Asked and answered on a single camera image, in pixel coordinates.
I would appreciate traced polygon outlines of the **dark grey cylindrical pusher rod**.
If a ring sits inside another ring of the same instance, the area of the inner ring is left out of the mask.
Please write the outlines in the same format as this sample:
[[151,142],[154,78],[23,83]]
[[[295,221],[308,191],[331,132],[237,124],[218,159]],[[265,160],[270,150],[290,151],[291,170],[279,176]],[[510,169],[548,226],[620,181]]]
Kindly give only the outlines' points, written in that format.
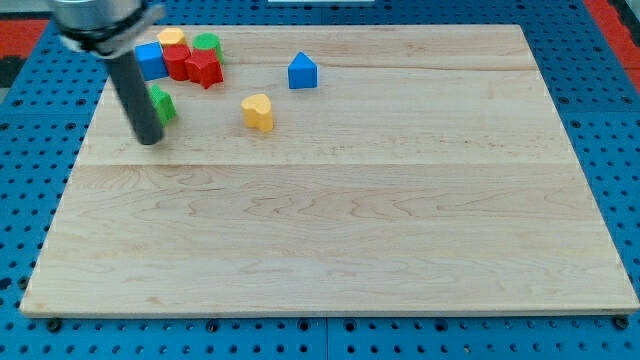
[[104,64],[137,141],[141,145],[154,145],[161,141],[163,128],[135,53],[129,51],[119,57],[105,59]]

